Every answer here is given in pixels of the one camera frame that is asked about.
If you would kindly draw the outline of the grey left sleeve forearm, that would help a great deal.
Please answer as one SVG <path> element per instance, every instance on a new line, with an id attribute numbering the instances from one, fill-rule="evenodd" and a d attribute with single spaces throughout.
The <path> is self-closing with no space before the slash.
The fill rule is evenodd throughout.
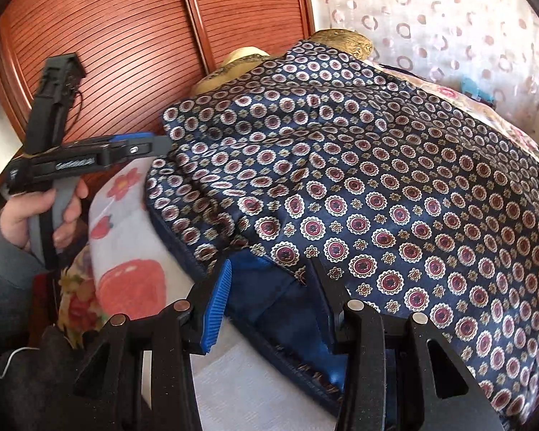
<path id="1" fill-rule="evenodd" d="M 40 261 L 0 230 L 0 356 L 27 343 L 34 279 L 43 273 Z"/>

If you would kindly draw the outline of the person's left hand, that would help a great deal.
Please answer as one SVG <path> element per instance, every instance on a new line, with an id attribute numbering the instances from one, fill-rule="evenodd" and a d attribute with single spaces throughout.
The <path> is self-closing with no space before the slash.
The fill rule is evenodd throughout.
<path id="1" fill-rule="evenodd" d="M 72 194 L 72 199 L 63 213 L 62 224 L 53 232 L 52 238 L 56 249 L 65 249 L 74 240 L 78 219 L 82 214 L 82 200 L 87 196 L 87 185 L 79 178 Z M 55 198 L 55 189 L 14 196 L 1 211 L 1 234 L 14 246 L 29 252 L 32 248 L 29 235 L 29 219 L 50 210 Z"/>

